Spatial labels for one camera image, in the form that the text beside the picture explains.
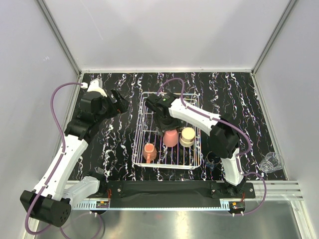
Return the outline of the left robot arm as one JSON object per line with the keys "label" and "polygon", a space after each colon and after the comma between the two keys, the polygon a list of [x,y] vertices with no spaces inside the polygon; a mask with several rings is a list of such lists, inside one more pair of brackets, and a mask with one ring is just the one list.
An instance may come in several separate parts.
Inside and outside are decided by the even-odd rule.
{"label": "left robot arm", "polygon": [[106,177],[89,172],[77,184],[65,189],[78,159],[99,131],[99,125],[127,111],[129,103],[117,90],[102,95],[100,90],[87,91],[80,101],[76,117],[67,125],[62,145],[47,172],[32,191],[24,190],[20,201],[28,218],[61,227],[71,210],[85,198],[101,198],[107,193]]}

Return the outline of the pink plastic cup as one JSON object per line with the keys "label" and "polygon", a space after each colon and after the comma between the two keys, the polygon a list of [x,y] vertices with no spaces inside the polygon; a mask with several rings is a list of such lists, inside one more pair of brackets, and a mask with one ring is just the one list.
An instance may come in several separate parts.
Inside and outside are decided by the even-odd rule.
{"label": "pink plastic cup", "polygon": [[163,143],[166,147],[175,147],[178,143],[178,132],[176,129],[164,133]]}

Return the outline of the orange ceramic mug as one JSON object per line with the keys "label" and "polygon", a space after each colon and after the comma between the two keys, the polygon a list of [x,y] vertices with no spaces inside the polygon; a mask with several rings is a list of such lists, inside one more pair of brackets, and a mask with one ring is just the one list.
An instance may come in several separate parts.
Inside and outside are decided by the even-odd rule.
{"label": "orange ceramic mug", "polygon": [[147,143],[143,147],[143,158],[146,160],[146,163],[153,162],[157,157],[157,150],[152,143]]}

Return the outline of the cream brown paper cup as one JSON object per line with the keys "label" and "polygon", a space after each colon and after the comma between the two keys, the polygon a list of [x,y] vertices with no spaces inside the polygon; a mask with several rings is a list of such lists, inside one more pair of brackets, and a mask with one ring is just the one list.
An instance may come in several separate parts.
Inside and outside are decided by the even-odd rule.
{"label": "cream brown paper cup", "polygon": [[179,143],[183,147],[191,147],[195,141],[195,130],[191,127],[185,127],[180,134]]}

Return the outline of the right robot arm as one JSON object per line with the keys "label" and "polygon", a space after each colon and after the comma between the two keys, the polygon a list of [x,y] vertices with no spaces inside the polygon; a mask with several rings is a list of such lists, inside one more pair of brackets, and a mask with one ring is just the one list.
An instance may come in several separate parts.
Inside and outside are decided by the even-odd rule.
{"label": "right robot arm", "polygon": [[181,130],[186,122],[209,136],[212,152],[221,159],[224,168],[224,192],[237,198],[244,191],[246,182],[239,159],[239,138],[245,134],[229,122],[226,116],[209,113],[184,101],[182,96],[171,92],[165,95],[150,94],[145,102],[153,112],[158,132]]}

